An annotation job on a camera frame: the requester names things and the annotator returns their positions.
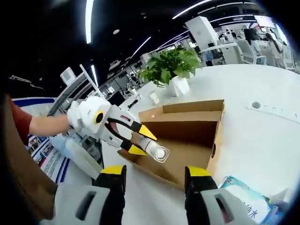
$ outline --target open cardboard box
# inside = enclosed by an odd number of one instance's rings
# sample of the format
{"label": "open cardboard box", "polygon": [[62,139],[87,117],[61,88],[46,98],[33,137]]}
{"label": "open cardboard box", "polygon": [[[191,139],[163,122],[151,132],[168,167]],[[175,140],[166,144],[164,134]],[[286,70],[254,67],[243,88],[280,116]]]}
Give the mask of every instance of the open cardboard box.
{"label": "open cardboard box", "polygon": [[154,178],[184,189],[185,166],[215,171],[221,144],[221,117],[224,100],[165,105],[139,113],[141,123],[170,150],[164,163],[150,156],[118,153],[138,169]]}

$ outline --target black ceiling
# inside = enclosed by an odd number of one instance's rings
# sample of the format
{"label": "black ceiling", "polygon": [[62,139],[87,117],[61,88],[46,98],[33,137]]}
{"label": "black ceiling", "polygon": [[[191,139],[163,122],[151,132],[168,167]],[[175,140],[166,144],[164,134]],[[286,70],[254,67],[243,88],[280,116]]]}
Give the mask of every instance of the black ceiling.
{"label": "black ceiling", "polygon": [[[172,20],[172,17],[198,3],[199,0],[94,0],[91,36],[85,39],[85,0],[33,1],[23,3],[14,11],[19,19],[11,27],[12,38],[7,55],[7,76],[16,75],[32,81],[33,88],[23,82],[11,81],[8,92],[13,98],[45,96],[56,97],[65,85],[61,72],[71,67],[75,73],[79,64],[96,67],[98,83],[105,82],[110,63],[124,60],[148,38],[152,37],[131,59],[135,62],[167,40],[186,30],[184,22],[198,16],[198,12],[213,6],[238,0],[212,0]],[[230,5],[207,11],[208,20],[238,14],[264,14],[252,4]]]}

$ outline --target red sleeve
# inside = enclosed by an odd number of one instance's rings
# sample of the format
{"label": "red sleeve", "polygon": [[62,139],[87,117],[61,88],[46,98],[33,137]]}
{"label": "red sleeve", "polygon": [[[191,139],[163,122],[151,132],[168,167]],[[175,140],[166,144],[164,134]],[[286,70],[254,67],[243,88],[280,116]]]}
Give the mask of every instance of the red sleeve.
{"label": "red sleeve", "polygon": [[8,97],[8,102],[14,117],[15,126],[24,145],[28,145],[29,125],[32,116],[24,112],[20,107],[16,106],[13,100]]}

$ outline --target desk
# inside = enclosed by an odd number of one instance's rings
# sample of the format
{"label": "desk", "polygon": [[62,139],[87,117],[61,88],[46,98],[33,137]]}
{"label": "desk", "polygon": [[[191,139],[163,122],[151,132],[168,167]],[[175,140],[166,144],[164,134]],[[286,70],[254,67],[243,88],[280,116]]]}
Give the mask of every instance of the desk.
{"label": "desk", "polygon": [[224,45],[216,45],[216,46],[206,48],[206,49],[202,50],[200,53],[211,51],[211,50],[222,49],[222,48],[234,47],[234,46],[238,46],[238,45],[235,42],[224,44]]}
{"label": "desk", "polygon": [[[138,90],[143,96],[130,112],[153,108],[148,95],[155,90],[163,104],[224,99],[223,145],[215,180],[232,175],[269,196],[286,187],[295,188],[299,178],[300,125],[262,112],[246,109],[253,101],[300,112],[300,76],[277,67],[221,65],[196,70],[189,80],[191,91],[171,97],[165,89],[148,83]],[[121,108],[133,102],[131,96]],[[130,133],[119,127],[121,133]],[[184,193],[147,176],[121,158],[117,149],[102,145],[104,165],[127,165],[123,225],[187,225]]]}
{"label": "desk", "polygon": [[226,64],[242,63],[243,53],[241,52],[240,48],[235,42],[209,47],[202,50],[200,53],[204,53],[212,50],[221,50]]}

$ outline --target poster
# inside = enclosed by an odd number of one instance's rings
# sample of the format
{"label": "poster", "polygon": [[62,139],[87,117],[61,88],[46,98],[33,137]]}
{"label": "poster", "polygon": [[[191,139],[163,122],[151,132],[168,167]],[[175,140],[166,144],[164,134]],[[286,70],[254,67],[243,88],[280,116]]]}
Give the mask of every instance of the poster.
{"label": "poster", "polygon": [[26,146],[33,160],[56,184],[64,181],[69,159],[62,156],[49,142],[48,137],[29,136]]}

